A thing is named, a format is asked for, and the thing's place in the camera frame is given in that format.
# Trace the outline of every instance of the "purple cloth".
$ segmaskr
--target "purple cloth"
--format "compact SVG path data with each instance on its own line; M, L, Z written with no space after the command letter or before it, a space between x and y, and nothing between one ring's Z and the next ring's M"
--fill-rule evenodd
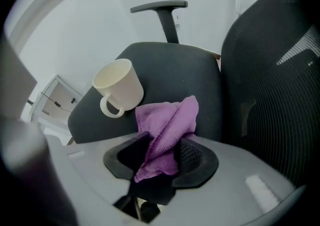
M195 131L198 110L195 96L182 102L147 104L135 109L139 132L148 131L154 138L134 177L135 182L161 173L173 175L178 172L173 147L184 134Z

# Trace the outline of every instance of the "mesh backrest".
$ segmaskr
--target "mesh backrest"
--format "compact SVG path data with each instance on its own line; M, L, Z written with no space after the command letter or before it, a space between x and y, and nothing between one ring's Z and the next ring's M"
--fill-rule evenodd
M178 164L179 175L195 170L202 162L201 152L181 141L174 147L174 158Z
M252 152L296 186L320 139L320 34L302 0L258 0L221 52L223 142Z

